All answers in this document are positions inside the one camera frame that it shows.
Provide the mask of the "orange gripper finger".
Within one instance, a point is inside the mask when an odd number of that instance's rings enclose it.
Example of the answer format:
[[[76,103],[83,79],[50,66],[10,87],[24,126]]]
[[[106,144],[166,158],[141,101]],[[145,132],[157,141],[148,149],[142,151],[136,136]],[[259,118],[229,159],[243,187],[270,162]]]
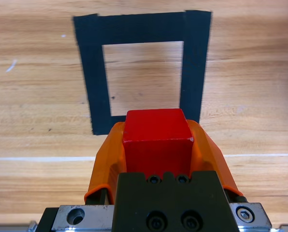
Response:
[[[190,172],[215,171],[224,189],[242,196],[219,147],[197,122],[188,120],[187,123],[194,139]]]
[[[84,201],[100,196],[101,190],[107,190],[110,203],[115,202],[118,176],[125,173],[126,159],[123,147],[124,122],[114,124],[108,136],[96,154],[94,167]]]

